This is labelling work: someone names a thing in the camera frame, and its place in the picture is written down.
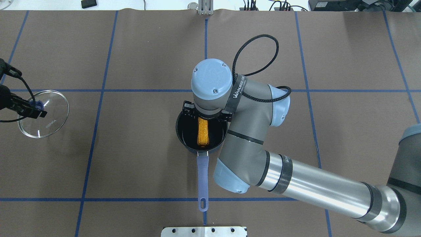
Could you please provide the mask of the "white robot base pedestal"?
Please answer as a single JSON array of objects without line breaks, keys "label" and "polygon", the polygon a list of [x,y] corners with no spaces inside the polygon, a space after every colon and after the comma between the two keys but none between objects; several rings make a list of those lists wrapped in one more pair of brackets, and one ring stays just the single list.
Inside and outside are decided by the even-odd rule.
[{"label": "white robot base pedestal", "polygon": [[161,237],[248,237],[243,226],[165,227]]}]

